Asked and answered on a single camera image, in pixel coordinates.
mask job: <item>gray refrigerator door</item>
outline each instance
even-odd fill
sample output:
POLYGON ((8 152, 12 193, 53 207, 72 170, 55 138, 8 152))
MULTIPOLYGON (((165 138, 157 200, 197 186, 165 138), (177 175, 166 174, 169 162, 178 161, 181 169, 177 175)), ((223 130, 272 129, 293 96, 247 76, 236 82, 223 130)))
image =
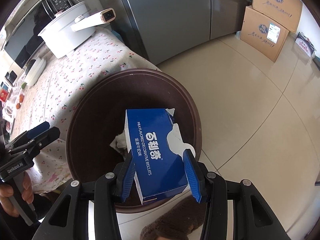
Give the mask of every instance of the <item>gray refrigerator door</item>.
POLYGON ((240 31, 247 0, 212 0, 210 39, 240 31))
POLYGON ((158 64, 210 39, 211 0, 122 0, 143 55, 158 64))

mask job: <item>orange egg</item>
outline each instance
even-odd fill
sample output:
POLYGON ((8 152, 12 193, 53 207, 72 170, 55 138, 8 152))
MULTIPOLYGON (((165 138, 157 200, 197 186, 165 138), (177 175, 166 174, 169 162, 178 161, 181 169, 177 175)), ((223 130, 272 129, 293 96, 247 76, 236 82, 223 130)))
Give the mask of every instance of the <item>orange egg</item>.
POLYGON ((24 95, 23 95, 23 94, 20 94, 20 96, 19 96, 19 102, 22 103, 23 100, 24 100, 24 95))

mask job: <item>table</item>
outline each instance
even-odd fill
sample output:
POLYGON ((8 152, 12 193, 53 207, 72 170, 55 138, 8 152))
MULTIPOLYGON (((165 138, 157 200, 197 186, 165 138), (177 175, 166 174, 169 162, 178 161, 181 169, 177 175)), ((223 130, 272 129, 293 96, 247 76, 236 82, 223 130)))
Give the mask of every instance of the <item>table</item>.
POLYGON ((72 178, 67 164, 66 137, 80 99, 96 83, 118 71, 158 68, 132 52, 109 30, 99 27, 93 37, 68 57, 57 59, 45 45, 35 57, 46 58, 47 65, 37 83, 25 89, 11 139, 44 121, 60 129, 60 138, 44 148, 34 159, 33 168, 27 171, 33 192, 41 194, 72 178))

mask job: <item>metal screw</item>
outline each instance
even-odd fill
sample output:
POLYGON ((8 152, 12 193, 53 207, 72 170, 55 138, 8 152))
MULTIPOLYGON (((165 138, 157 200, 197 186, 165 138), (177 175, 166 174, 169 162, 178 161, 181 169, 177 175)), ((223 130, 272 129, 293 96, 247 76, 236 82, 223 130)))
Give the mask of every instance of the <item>metal screw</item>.
POLYGON ((79 181, 74 180, 73 182, 71 182, 71 187, 76 187, 79 185, 79 181))
POLYGON ((251 185, 251 181, 248 180, 248 179, 244 179, 244 180, 242 181, 242 183, 243 183, 243 185, 245 185, 245 186, 250 186, 250 185, 251 185))
POLYGON ((113 172, 108 172, 108 173, 106 174, 106 178, 107 178, 107 179, 112 179, 114 176, 115 176, 115 174, 114 174, 113 172))
POLYGON ((207 177, 208 177, 209 179, 214 179, 214 178, 216 177, 216 174, 215 174, 214 172, 208 172, 208 173, 207 173, 207 177))

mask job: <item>trash can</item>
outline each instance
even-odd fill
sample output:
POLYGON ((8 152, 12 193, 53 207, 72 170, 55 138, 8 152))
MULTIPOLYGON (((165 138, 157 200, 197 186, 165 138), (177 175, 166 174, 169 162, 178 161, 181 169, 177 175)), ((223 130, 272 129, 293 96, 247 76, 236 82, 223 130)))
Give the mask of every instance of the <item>trash can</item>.
MULTIPOLYGON (((96 84, 80 101, 67 134, 67 160, 73 179, 94 181, 113 171, 123 157, 110 147, 124 130, 126 109, 175 108, 174 120, 182 139, 201 152, 201 122, 187 90, 169 75, 151 69, 115 73, 96 84)), ((119 213, 138 213, 169 199, 141 205, 135 183, 126 202, 116 204, 119 213)))

